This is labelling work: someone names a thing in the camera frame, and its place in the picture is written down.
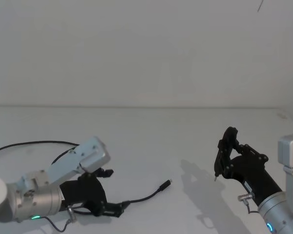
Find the robotic arm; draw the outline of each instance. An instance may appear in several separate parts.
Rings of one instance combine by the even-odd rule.
[[[83,203],[95,216],[104,215],[105,211],[120,215],[125,207],[107,203],[97,179],[113,174],[112,170],[101,168],[109,161],[105,145],[93,137],[68,151],[46,171],[29,172],[12,184],[0,179],[0,222],[22,222],[64,210],[74,222],[72,205],[76,203]],[[78,180],[67,181],[77,174],[81,174]]]
[[[286,172],[286,192],[282,191],[265,170],[268,157],[258,153],[249,145],[240,145],[237,129],[229,127],[218,144],[214,164],[215,179],[222,175],[226,179],[239,181],[248,194],[238,196],[247,206],[252,199],[258,213],[265,220],[269,231],[275,234],[293,234],[293,135],[285,136],[278,143],[278,161]],[[230,158],[232,150],[240,156]]]

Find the cylindrical robot joint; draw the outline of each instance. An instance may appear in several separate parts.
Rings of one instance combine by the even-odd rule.
[[[31,196],[22,196],[17,184],[8,184],[8,195],[0,209],[0,222],[22,222],[33,217],[55,215],[61,207],[61,193],[57,186],[45,186]]]
[[[258,206],[258,212],[271,233],[293,234],[293,212],[287,203],[285,192],[267,197]]]

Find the white backdrop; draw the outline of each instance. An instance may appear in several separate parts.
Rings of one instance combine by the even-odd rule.
[[[293,0],[0,0],[0,104],[293,103]]]

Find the white table surface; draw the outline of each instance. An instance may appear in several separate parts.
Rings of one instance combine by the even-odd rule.
[[[32,140],[82,142],[96,135],[107,145],[115,173],[101,179],[109,202],[142,198],[167,179],[172,186],[153,199],[132,204],[120,218],[79,216],[66,234],[268,234],[258,214],[247,214],[234,180],[213,181],[218,140],[227,127],[240,143],[270,158],[267,171],[284,189],[277,141],[293,133],[279,110],[94,109],[0,107],[0,147]],[[47,168],[68,147],[32,145],[0,152],[0,177],[18,180]],[[59,227],[66,213],[51,218]],[[55,234],[46,220],[0,224],[0,234]]]

